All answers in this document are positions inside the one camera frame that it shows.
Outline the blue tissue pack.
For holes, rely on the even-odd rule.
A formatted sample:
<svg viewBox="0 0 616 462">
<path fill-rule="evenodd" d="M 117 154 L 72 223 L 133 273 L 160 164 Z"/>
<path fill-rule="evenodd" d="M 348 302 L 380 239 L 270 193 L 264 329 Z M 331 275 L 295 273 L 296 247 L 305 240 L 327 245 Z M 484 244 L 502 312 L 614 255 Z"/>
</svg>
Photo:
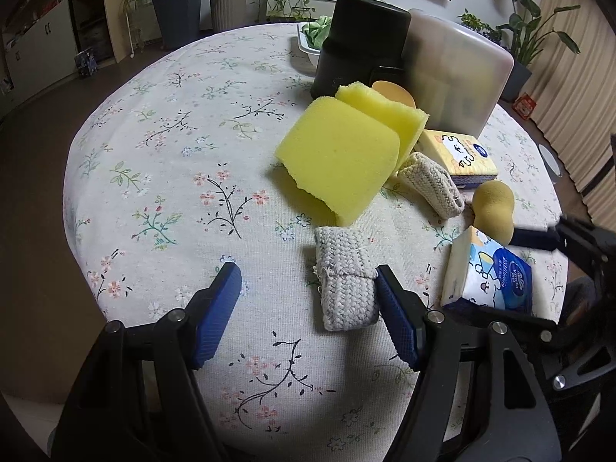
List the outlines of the blue tissue pack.
<svg viewBox="0 0 616 462">
<path fill-rule="evenodd" d="M 440 304 L 454 306 L 460 300 L 530 314 L 531 266 L 479 229 L 469 226 L 451 245 Z"/>
</svg>

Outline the tan gourd-shaped sponge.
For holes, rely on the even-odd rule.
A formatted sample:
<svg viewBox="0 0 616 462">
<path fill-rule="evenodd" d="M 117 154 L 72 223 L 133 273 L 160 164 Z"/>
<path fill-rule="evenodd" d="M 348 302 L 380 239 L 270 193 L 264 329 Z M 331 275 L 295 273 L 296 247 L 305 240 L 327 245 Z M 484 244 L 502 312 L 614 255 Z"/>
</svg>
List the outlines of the tan gourd-shaped sponge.
<svg viewBox="0 0 616 462">
<path fill-rule="evenodd" d="M 501 181 L 486 181 L 474 192 L 473 225 L 501 245 L 511 242 L 514 233 L 515 196 Z"/>
</svg>

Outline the cream knitted pad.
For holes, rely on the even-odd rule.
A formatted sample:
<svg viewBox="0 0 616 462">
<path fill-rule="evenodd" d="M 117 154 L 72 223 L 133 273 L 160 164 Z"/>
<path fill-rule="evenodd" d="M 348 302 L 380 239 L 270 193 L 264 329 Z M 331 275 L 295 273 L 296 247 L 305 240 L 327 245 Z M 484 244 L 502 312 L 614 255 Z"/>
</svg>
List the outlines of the cream knitted pad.
<svg viewBox="0 0 616 462">
<path fill-rule="evenodd" d="M 417 191 L 444 220 L 457 217 L 465 210 L 465 200 L 450 174 L 423 153 L 411 153 L 398 170 L 397 178 Z"/>
</svg>

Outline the white round floor device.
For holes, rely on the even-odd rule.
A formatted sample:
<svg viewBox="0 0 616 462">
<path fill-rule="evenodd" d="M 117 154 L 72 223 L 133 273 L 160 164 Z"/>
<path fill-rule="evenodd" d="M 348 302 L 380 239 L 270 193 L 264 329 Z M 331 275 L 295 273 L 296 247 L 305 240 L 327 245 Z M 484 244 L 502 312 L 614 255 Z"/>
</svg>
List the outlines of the white round floor device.
<svg viewBox="0 0 616 462">
<path fill-rule="evenodd" d="M 557 184 L 563 177 L 563 169 L 559 159 L 554 155 L 551 149 L 544 144 L 539 144 L 538 149 L 550 180 L 554 184 Z"/>
</svg>

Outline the white plastic tray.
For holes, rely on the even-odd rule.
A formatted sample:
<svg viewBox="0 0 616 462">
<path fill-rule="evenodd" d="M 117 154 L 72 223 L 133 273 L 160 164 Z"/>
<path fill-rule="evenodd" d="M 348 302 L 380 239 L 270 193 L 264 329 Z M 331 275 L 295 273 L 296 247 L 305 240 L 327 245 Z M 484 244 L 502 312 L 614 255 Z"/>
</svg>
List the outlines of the white plastic tray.
<svg viewBox="0 0 616 462">
<path fill-rule="evenodd" d="M 316 68 L 320 59 L 321 50 L 310 46 L 307 35 L 303 31 L 303 23 L 296 24 L 296 34 L 298 35 L 298 47 L 308 56 L 310 64 Z"/>
</svg>

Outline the wooden cabinet shelving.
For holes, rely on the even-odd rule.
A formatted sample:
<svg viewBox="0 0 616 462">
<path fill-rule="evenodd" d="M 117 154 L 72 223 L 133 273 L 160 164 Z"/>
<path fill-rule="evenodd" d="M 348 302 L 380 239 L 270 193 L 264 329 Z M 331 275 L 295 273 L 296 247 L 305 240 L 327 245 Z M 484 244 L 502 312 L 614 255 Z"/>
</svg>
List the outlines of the wooden cabinet shelving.
<svg viewBox="0 0 616 462">
<path fill-rule="evenodd" d="M 1 10 L 1 115 L 115 59 L 105 0 L 8 0 Z"/>
</svg>

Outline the beige curtain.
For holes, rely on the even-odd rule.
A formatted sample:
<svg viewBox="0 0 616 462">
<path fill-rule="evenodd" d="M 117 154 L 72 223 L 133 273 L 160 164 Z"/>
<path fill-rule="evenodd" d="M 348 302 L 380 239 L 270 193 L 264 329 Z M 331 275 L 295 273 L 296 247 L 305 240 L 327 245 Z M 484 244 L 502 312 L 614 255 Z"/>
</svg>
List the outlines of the beige curtain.
<svg viewBox="0 0 616 462">
<path fill-rule="evenodd" d="M 547 28 L 567 32 L 581 52 L 548 38 L 525 91 L 537 103 L 531 119 L 582 191 L 613 157 L 615 32 L 595 0 L 541 0 L 545 16 L 573 4 L 580 8 L 559 13 Z"/>
</svg>

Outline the yellow rectangular sponge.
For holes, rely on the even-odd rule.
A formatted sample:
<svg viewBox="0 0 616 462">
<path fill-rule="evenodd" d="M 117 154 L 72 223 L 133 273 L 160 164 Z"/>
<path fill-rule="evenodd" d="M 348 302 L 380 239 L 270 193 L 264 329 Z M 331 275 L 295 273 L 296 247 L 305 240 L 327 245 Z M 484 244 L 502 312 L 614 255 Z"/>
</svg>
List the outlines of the yellow rectangular sponge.
<svg viewBox="0 0 616 462">
<path fill-rule="evenodd" d="M 397 172 L 418 142 L 429 115 L 417 107 L 390 100 L 359 81 L 341 85 L 335 93 L 335 98 L 383 123 L 399 136 L 399 156 L 393 171 Z"/>
<path fill-rule="evenodd" d="M 397 164 L 400 138 L 333 97 L 320 97 L 279 144 L 275 156 L 295 185 L 349 226 L 370 205 Z"/>
</svg>

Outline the white ribbed planter plant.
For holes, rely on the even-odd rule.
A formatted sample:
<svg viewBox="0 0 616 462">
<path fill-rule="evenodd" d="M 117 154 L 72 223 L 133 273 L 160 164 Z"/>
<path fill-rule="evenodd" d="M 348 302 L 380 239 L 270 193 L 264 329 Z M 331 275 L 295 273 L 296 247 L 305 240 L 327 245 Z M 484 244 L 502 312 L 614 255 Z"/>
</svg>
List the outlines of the white ribbed planter plant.
<svg viewBox="0 0 616 462">
<path fill-rule="evenodd" d="M 214 32 L 242 27 L 246 22 L 246 1 L 248 0 L 210 0 Z"/>
</svg>

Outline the floral tablecloth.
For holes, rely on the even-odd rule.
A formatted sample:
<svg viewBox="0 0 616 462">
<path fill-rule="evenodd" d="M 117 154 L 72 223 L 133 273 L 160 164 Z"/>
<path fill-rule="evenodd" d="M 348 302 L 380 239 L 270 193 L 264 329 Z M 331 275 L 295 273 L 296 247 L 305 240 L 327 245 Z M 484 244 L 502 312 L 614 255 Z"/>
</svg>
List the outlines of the floral tablecloth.
<svg viewBox="0 0 616 462">
<path fill-rule="evenodd" d="M 384 325 L 323 327 L 314 231 L 334 217 L 275 156 L 313 72 L 293 24 L 204 38 L 105 99 L 66 168 L 67 239 L 107 319 L 156 321 L 239 266 L 231 320 L 195 376 L 245 461 L 379 461 L 417 379 Z"/>
</svg>

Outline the yellow cut egg sponge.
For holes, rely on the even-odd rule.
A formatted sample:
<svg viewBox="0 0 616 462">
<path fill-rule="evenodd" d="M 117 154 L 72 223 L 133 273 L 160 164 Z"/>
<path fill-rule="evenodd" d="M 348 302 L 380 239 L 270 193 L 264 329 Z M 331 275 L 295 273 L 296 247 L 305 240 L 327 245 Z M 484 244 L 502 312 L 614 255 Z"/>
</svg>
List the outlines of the yellow cut egg sponge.
<svg viewBox="0 0 616 462">
<path fill-rule="evenodd" d="M 410 107 L 415 107 L 415 98 L 403 87 L 387 80 L 377 80 L 372 84 L 372 89 L 380 93 L 390 101 L 400 102 Z"/>
</svg>

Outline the green satin cloth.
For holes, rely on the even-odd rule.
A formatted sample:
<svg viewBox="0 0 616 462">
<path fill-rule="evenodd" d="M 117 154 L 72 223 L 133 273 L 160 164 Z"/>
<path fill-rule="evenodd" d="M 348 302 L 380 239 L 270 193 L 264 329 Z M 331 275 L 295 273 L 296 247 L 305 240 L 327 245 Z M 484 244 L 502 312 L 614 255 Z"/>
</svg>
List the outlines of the green satin cloth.
<svg viewBox="0 0 616 462">
<path fill-rule="evenodd" d="M 302 33 L 305 35 L 308 45 L 311 48 L 321 50 L 325 39 L 328 38 L 331 23 L 331 17 L 321 16 L 303 25 Z"/>
</svg>

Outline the grey knitted pad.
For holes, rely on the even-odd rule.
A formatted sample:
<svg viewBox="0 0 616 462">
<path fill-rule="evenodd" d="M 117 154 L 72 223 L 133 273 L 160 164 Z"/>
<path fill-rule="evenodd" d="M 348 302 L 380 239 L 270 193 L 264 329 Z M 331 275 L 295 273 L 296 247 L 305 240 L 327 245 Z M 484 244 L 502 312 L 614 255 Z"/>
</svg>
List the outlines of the grey knitted pad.
<svg viewBox="0 0 616 462">
<path fill-rule="evenodd" d="M 374 324 L 379 317 L 377 271 L 361 233 L 320 226 L 314 239 L 325 330 L 354 331 Z"/>
</svg>

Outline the dark square planter plant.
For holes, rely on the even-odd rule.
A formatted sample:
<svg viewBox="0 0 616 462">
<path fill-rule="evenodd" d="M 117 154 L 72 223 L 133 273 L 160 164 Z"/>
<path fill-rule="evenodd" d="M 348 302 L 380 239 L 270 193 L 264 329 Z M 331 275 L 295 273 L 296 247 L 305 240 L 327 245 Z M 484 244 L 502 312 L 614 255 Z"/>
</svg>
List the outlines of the dark square planter plant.
<svg viewBox="0 0 616 462">
<path fill-rule="evenodd" d="M 201 0 L 122 0 L 121 8 L 128 15 L 147 3 L 154 6 L 165 49 L 179 49 L 198 39 Z"/>
</svg>

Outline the translucent plastic storage box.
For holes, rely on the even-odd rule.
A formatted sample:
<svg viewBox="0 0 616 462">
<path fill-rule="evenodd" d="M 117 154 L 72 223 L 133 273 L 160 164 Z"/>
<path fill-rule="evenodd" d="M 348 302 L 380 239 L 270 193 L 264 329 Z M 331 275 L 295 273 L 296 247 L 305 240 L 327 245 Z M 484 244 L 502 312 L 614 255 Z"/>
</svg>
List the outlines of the translucent plastic storage box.
<svg viewBox="0 0 616 462">
<path fill-rule="evenodd" d="M 465 26 L 409 11 L 404 46 L 404 86 L 427 126 L 478 138 L 514 67 L 500 46 Z"/>
</svg>

